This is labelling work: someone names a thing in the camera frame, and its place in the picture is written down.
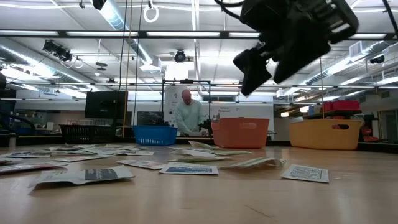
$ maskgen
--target yellow basket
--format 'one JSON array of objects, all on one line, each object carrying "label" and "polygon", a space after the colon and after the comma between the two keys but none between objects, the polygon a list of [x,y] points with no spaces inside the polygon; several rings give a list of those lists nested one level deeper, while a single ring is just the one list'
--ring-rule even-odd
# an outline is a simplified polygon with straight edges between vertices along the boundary
[{"label": "yellow basket", "polygon": [[310,149],[354,150],[362,121],[314,119],[289,124],[290,143]]}]

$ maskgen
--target red container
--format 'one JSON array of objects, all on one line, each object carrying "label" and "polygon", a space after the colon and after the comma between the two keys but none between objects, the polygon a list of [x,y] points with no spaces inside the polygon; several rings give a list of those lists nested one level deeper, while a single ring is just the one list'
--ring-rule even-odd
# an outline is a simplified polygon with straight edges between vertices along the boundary
[{"label": "red container", "polygon": [[335,110],[335,111],[336,110],[348,110],[348,111],[360,110],[359,101],[358,100],[339,100],[339,101],[333,102],[333,110]]},{"label": "red container", "polygon": [[325,103],[323,103],[323,110],[325,112],[333,111],[333,102],[325,102]]},{"label": "red container", "polygon": [[221,118],[212,122],[214,143],[226,148],[261,149],[266,146],[269,119]]}]

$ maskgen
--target laboratory room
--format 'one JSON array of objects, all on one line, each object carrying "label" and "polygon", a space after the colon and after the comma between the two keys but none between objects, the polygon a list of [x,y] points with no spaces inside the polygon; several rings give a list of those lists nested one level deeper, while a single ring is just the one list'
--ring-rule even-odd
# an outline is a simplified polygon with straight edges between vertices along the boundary
[{"label": "laboratory room", "polygon": [[0,223],[397,223],[397,12],[0,1]]}]

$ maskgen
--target black crate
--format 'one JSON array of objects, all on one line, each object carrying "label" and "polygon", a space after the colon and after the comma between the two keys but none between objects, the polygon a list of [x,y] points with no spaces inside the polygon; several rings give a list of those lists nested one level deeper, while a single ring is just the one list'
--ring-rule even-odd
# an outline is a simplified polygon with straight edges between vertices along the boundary
[{"label": "black crate", "polygon": [[95,125],[60,125],[65,143],[98,144],[114,141],[116,128]]}]

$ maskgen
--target ceiling pipe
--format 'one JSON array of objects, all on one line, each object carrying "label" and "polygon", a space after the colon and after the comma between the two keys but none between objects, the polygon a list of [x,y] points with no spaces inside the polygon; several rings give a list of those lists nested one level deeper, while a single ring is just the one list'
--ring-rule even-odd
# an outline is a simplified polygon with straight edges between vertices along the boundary
[{"label": "ceiling pipe", "polygon": [[[37,53],[36,51],[28,49],[26,46],[23,46],[5,37],[0,37],[0,52],[2,51],[12,55],[16,60],[15,63],[33,67],[33,72],[38,73],[39,75],[66,76],[64,79],[67,79],[68,77],[70,80],[73,80],[72,82],[77,83],[95,82],[94,80],[87,78],[84,75],[73,71],[72,69],[63,67],[60,65],[60,62],[56,62],[48,57],[44,58],[45,56]],[[101,87],[101,89],[108,91],[110,90],[108,87]]]},{"label": "ceiling pipe", "polygon": [[[102,8],[98,11],[104,19],[110,24],[114,30],[123,31],[126,29],[128,33],[131,28],[127,21],[124,21],[122,14],[119,10],[119,6],[114,0],[107,0]],[[138,43],[137,39],[126,39],[125,40],[132,50],[138,55],[139,60],[144,64],[152,64],[153,58],[149,55],[148,50]]]},{"label": "ceiling pipe", "polygon": [[[311,74],[309,74],[308,76],[310,78],[303,81],[300,85],[312,85],[315,82],[320,81],[322,78],[332,76],[335,73],[341,72],[341,71],[349,68],[350,66],[354,65],[356,62],[373,58],[373,57],[377,56],[377,54],[384,55],[385,52],[383,53],[383,51],[385,51],[389,47],[395,45],[396,43],[397,42],[395,42],[395,41],[379,41],[375,44],[370,45],[368,48],[366,48],[362,52],[361,57],[351,58],[349,55],[344,55],[344,56],[334,60],[333,62],[329,63],[328,66],[326,66],[325,68],[322,69],[322,71],[320,71],[320,72],[315,71],[315,72],[312,72]],[[295,93],[296,91],[299,91],[299,89],[300,88],[293,87],[293,88],[288,88],[288,89],[284,89],[284,90],[279,90],[278,95],[280,95],[280,96],[291,95],[291,94]]]}]

